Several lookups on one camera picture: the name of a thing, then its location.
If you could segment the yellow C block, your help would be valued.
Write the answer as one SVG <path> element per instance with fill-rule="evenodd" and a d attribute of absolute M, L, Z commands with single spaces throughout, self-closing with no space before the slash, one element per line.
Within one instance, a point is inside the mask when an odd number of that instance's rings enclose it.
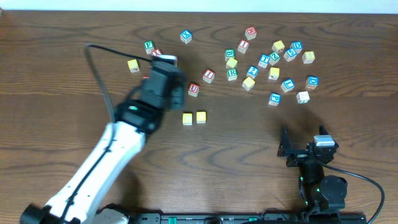
<path fill-rule="evenodd" d="M 182 117 L 182 123 L 184 126 L 191 126 L 193 124 L 193 114 L 184 113 Z"/>

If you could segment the green R block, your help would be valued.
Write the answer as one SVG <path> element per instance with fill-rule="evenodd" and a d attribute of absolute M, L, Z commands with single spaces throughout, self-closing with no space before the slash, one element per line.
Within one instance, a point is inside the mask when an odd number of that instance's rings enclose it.
<path fill-rule="evenodd" d="M 238 71 L 235 68 L 227 69 L 226 74 L 228 81 L 236 80 L 238 77 Z"/>

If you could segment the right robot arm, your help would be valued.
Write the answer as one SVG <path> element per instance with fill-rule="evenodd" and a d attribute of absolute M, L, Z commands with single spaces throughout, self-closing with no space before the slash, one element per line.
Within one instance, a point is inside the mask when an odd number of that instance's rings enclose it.
<path fill-rule="evenodd" d="M 307 205 L 307 210 L 300 216 L 305 222 L 312 220 L 315 215 L 337 214 L 345 208 L 347 181 L 335 175 L 325 175 L 323 170 L 324 165 L 334 159 L 338 147 L 324 126 L 319 127 L 319 134 L 313 137 L 305 149 L 294 149 L 287 130 L 281 131 L 277 155 L 287 159 L 287 167 L 299 168 L 299 192 Z"/>

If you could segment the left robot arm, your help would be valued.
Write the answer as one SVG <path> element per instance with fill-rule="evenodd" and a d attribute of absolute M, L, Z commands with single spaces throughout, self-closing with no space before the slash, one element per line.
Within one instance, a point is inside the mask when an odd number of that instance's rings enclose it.
<path fill-rule="evenodd" d="M 129 223 L 118 208 L 99 205 L 130 160 L 141 152 L 156 132 L 167 110 L 184 104 L 185 75 L 171 55 L 154 57 L 148 78 L 138 88 L 139 98 L 128 97 L 118 105 L 114 121 L 70 181 L 43 208 L 30 204 L 20 222 L 30 223 Z"/>

